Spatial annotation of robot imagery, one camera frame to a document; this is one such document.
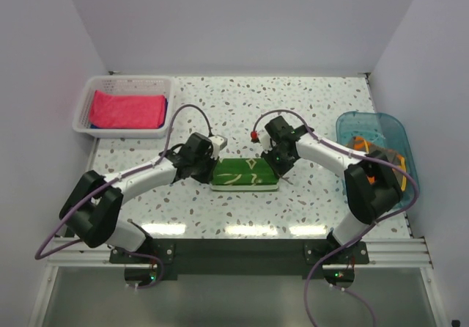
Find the yellow green patterned towel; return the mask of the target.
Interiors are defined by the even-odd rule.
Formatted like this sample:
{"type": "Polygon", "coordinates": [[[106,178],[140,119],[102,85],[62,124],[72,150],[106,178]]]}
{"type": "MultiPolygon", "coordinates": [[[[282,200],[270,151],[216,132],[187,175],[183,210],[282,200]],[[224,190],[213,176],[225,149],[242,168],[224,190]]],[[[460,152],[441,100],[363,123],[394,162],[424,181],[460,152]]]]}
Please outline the yellow green patterned towel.
{"type": "Polygon", "coordinates": [[[214,191],[277,191],[278,178],[263,158],[220,158],[210,187],[214,191]]]}

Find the orange grey patterned towel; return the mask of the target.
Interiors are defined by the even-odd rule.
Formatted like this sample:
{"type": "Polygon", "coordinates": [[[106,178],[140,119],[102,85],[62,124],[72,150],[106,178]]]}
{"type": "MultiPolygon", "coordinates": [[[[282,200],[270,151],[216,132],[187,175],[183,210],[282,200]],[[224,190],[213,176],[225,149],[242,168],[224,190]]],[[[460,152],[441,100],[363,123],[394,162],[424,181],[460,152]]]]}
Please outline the orange grey patterned towel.
{"type": "MultiPolygon", "coordinates": [[[[407,171],[405,157],[399,154],[397,151],[392,149],[386,149],[384,147],[380,147],[377,144],[366,140],[362,136],[353,136],[347,143],[346,147],[354,150],[354,151],[361,151],[367,154],[373,153],[375,151],[380,151],[384,153],[388,162],[394,164],[399,169],[403,171],[407,171]]],[[[404,192],[407,186],[407,178],[404,177],[400,172],[393,169],[394,174],[396,175],[396,179],[400,185],[401,191],[404,192]]],[[[376,181],[375,176],[367,176],[370,184],[374,184],[376,181]]]]}

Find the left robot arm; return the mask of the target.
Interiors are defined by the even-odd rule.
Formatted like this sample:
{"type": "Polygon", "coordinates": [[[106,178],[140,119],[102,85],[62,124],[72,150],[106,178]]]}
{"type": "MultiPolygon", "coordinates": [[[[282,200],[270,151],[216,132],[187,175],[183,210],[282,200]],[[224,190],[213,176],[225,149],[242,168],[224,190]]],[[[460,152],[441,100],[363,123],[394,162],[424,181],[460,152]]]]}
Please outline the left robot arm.
{"type": "Polygon", "coordinates": [[[105,175],[88,171],[59,218],[89,248],[107,244],[124,249],[135,262],[146,262],[152,256],[152,237],[139,225],[119,219],[122,206],[152,189],[188,177],[210,183],[219,153],[226,145],[223,136],[192,133],[186,143],[166,149],[140,166],[105,175]]]}

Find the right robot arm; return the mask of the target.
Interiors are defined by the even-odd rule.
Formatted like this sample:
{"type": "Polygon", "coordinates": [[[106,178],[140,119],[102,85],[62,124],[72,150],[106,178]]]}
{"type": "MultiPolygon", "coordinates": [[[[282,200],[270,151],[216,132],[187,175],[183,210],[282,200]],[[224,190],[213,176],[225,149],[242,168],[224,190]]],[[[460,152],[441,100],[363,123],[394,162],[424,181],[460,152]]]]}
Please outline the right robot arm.
{"type": "Polygon", "coordinates": [[[381,215],[403,197],[393,164],[377,150],[355,153],[316,134],[307,125],[293,128],[282,116],[265,125],[261,133],[250,132],[251,141],[262,145],[262,158],[277,177],[283,177],[300,159],[311,161],[340,176],[345,184],[349,213],[327,236],[321,256],[344,262],[381,215]]]}

